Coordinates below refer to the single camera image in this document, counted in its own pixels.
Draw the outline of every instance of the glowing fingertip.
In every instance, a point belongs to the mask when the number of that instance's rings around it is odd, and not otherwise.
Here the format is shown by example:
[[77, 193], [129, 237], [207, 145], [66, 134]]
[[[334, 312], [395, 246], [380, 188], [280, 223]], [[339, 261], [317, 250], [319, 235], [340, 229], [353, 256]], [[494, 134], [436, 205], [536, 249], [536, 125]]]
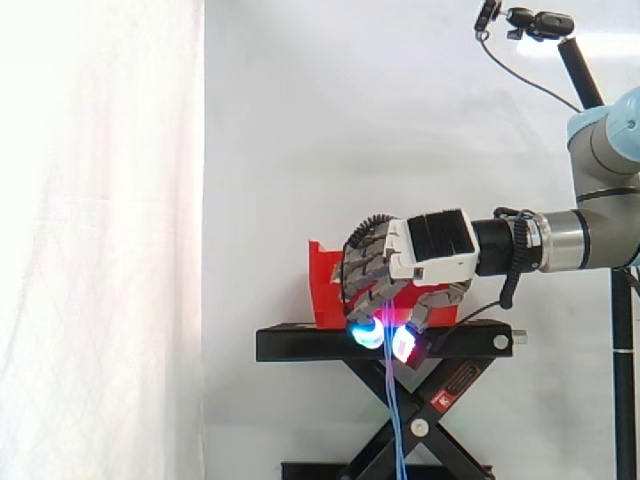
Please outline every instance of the glowing fingertip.
[[416, 339], [406, 326], [398, 328], [393, 335], [393, 355], [402, 363], [407, 363], [409, 356], [416, 346]]
[[380, 348], [384, 342], [384, 326], [378, 318], [373, 317], [371, 325], [356, 325], [352, 327], [351, 335], [359, 345], [375, 350]]

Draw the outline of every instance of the scissor lift stand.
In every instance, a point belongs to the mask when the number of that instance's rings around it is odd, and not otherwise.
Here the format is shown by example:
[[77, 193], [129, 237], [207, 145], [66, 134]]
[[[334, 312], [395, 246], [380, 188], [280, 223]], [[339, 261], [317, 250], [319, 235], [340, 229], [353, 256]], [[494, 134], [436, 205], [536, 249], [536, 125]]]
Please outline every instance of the scissor lift stand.
[[[430, 329], [437, 337], [450, 327]], [[409, 392], [396, 380], [406, 455], [422, 443], [442, 466], [409, 466], [410, 480], [495, 479], [440, 424], [440, 420], [496, 358], [512, 357], [514, 333], [505, 323], [478, 320], [460, 326], [426, 358], [441, 359]], [[367, 350], [344, 330], [318, 330], [312, 324], [281, 324], [256, 334], [258, 362], [341, 360], [387, 404], [382, 348]], [[282, 462], [282, 480], [390, 480], [395, 478], [395, 448], [388, 420], [348, 465]]]

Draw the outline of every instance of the black pole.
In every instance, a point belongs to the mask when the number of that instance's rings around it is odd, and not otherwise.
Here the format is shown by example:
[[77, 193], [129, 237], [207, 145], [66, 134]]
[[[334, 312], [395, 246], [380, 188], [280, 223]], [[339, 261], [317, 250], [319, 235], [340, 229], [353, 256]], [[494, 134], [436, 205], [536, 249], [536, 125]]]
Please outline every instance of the black pole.
[[618, 480], [636, 479], [636, 405], [631, 289], [624, 273], [611, 270], [613, 384]]
[[576, 39], [569, 38], [560, 42], [558, 50], [582, 106], [587, 109], [604, 105]]
[[[558, 45], [582, 106], [604, 105], [596, 82], [575, 38]], [[636, 400], [633, 360], [631, 286], [620, 270], [611, 270], [611, 321], [613, 335], [614, 418], [616, 474], [618, 480], [637, 480]]]

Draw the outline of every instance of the robotic arm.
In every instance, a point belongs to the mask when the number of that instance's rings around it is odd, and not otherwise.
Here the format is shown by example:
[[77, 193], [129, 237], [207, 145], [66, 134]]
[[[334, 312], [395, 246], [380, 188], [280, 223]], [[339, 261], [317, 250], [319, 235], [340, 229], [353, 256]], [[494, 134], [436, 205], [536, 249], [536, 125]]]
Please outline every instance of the robotic arm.
[[640, 87], [612, 106], [575, 115], [568, 149], [577, 208], [497, 209], [494, 218], [476, 221], [451, 210], [364, 222], [334, 272], [349, 324], [369, 328], [408, 282], [450, 285], [418, 301], [407, 328], [422, 333], [431, 309], [459, 304], [475, 274], [506, 275], [500, 305], [511, 308], [521, 273], [640, 265]]

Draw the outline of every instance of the warning label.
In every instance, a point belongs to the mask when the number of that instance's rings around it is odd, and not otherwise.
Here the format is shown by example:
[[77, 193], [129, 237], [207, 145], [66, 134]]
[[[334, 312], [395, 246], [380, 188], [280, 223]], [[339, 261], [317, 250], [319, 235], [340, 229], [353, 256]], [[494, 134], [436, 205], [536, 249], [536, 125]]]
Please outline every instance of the warning label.
[[471, 386], [476, 378], [480, 376], [482, 370], [472, 362], [465, 362], [451, 376], [444, 387], [442, 387], [431, 399], [431, 405], [440, 413], [445, 413]]

